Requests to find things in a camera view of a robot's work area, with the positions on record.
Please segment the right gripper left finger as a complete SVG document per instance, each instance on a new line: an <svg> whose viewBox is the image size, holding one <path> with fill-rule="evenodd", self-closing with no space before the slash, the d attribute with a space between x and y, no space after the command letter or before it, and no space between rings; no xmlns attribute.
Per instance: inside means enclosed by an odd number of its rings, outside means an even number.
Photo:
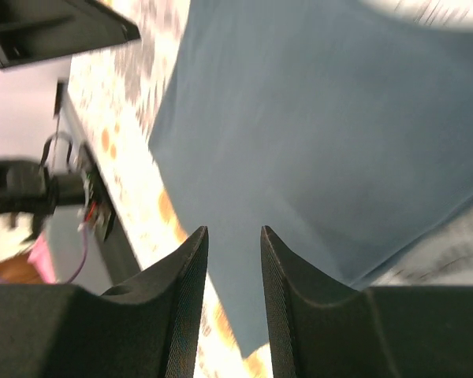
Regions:
<svg viewBox="0 0 473 378"><path fill-rule="evenodd" d="M94 295L72 284L0 284L0 377L190 377L209 235Z"/></svg>

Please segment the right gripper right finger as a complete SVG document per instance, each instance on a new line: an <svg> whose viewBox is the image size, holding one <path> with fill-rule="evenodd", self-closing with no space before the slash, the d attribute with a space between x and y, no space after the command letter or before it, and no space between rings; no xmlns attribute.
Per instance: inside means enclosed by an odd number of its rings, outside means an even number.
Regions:
<svg viewBox="0 0 473 378"><path fill-rule="evenodd" d="M261 231L276 377L473 377L473 287L356 291Z"/></svg>

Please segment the dark blue-grey t-shirt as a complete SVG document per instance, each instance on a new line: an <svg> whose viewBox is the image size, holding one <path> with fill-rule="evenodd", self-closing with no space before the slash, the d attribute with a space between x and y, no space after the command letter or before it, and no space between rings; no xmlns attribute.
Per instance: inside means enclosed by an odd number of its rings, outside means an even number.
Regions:
<svg viewBox="0 0 473 378"><path fill-rule="evenodd" d="M473 205L473 28L363 1L193 1L151 154L243 356L268 340L260 231L366 287Z"/></svg>

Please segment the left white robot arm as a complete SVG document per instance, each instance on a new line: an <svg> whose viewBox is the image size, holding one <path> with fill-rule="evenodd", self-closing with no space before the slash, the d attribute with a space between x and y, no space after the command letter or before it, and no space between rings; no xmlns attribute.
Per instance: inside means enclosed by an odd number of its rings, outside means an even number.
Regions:
<svg viewBox="0 0 473 378"><path fill-rule="evenodd" d="M136 24L100 1L0 0L0 69L139 39Z"/></svg>

